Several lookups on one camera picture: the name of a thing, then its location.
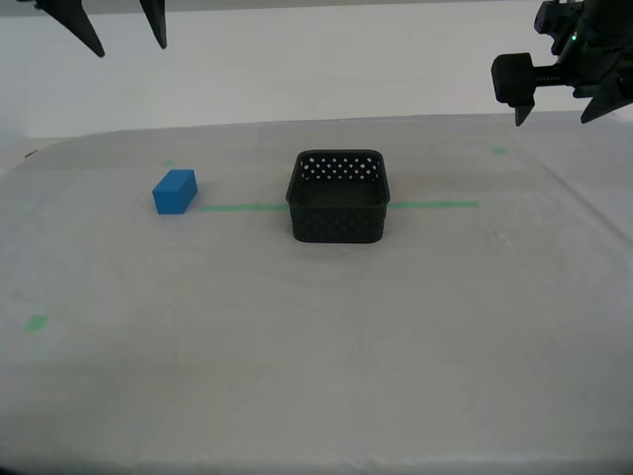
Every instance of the white table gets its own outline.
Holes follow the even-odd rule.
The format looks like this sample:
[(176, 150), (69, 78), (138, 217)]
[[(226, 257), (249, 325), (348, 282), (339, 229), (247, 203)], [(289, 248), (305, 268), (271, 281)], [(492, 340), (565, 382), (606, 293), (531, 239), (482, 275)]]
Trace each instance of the white table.
[[(0, 465), (628, 473), (632, 126), (577, 120), (209, 127), (35, 153), (0, 180)], [(394, 202), (479, 206), (392, 209), (371, 245), (296, 242), (285, 211), (198, 209), (282, 204), (300, 151), (359, 147), (385, 156)], [(169, 167), (196, 171), (183, 216), (153, 208)]]

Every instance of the blue block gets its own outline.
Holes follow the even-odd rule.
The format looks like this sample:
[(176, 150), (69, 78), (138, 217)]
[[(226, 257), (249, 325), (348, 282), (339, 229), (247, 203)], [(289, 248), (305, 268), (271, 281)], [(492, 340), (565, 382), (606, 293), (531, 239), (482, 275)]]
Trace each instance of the blue block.
[(182, 215), (196, 193), (194, 170), (169, 170), (152, 191), (159, 215)]

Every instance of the green tape line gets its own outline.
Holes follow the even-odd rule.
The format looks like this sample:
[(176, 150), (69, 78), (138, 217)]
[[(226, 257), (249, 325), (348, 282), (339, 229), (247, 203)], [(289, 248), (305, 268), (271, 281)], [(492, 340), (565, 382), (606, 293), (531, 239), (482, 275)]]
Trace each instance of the green tape line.
[(420, 210), (430, 208), (478, 208), (477, 201), (402, 201), (387, 205), (393, 210)]
[[(417, 210), (431, 208), (478, 208), (477, 201), (402, 201), (387, 205), (393, 210)], [(225, 206), (201, 206), (198, 211), (203, 213), (234, 213), (237, 211), (286, 211), (288, 205), (225, 205)]]
[(284, 211), (288, 205), (227, 205), (227, 206), (201, 206), (198, 211), (203, 213), (232, 213), (235, 211)]
[(491, 150), (491, 153), (493, 155), (506, 155), (507, 148), (505, 148), (504, 146), (496, 146), (495, 148)]
[(24, 325), (25, 333), (35, 333), (43, 329), (48, 323), (48, 317), (45, 315), (33, 315), (29, 318), (29, 321)]

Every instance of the black plastic basket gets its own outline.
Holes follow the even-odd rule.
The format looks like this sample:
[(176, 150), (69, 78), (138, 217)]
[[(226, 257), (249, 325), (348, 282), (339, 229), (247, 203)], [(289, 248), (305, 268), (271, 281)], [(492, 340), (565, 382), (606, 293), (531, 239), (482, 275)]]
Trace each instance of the black plastic basket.
[(390, 200), (383, 156), (374, 150), (304, 151), (286, 200), (297, 240), (376, 242)]

